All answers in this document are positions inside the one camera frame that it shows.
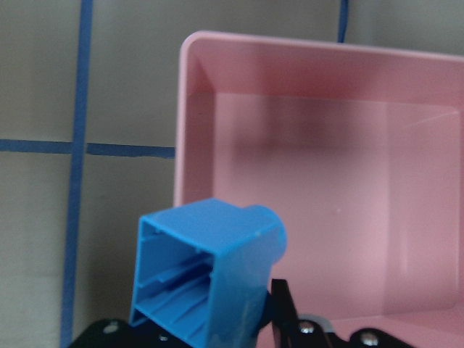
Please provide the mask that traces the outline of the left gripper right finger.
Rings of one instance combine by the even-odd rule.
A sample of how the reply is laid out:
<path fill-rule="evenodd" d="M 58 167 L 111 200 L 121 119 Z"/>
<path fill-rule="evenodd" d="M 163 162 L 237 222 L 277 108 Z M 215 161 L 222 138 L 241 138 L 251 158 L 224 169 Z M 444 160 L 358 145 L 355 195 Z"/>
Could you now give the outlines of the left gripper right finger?
<path fill-rule="evenodd" d="M 270 291 L 271 323 L 275 347 L 410 347 L 407 342 L 377 328 L 361 328 L 340 338 L 331 323 L 318 316 L 297 313 L 288 282 L 273 279 Z"/>

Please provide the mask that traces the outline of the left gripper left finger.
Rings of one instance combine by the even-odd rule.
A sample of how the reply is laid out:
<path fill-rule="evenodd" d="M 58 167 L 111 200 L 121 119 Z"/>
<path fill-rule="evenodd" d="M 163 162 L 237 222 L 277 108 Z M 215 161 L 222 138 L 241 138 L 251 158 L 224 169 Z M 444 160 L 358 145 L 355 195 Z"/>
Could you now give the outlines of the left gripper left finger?
<path fill-rule="evenodd" d="M 131 326 L 121 319 L 102 319 L 93 322 L 69 347 L 189 347 L 153 322 Z"/>

